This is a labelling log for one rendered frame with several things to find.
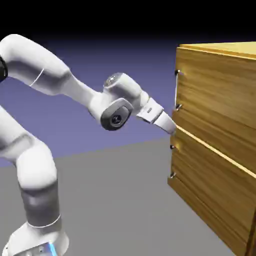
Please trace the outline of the large wood cabinet door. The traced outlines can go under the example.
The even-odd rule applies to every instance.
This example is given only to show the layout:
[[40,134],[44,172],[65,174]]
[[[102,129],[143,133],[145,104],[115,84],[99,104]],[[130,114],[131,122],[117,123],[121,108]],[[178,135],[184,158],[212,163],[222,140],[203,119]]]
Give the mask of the large wood cabinet door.
[[180,45],[175,122],[256,173],[256,51]]

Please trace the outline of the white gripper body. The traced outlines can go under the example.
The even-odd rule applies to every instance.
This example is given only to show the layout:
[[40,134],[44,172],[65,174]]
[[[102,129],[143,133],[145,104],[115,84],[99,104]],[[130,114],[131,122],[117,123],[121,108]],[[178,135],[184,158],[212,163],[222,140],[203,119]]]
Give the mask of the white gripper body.
[[173,135],[176,131],[177,125],[172,118],[165,112],[162,111],[159,117],[153,123],[155,126],[161,128],[169,135]]

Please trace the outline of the light wood cabinet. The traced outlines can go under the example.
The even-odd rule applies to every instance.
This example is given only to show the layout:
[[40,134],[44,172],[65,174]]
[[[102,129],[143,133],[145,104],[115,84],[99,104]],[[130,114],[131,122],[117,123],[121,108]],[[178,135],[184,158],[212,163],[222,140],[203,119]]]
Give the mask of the light wood cabinet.
[[180,44],[169,186],[232,250],[256,256],[256,42]]

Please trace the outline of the small wood cabinet door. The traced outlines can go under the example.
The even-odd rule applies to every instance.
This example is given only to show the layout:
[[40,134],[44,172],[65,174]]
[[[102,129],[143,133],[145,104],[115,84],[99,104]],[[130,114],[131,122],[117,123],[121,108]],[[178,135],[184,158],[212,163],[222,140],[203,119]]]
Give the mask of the small wood cabinet door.
[[178,130],[169,185],[224,241],[245,256],[256,210],[256,179]]

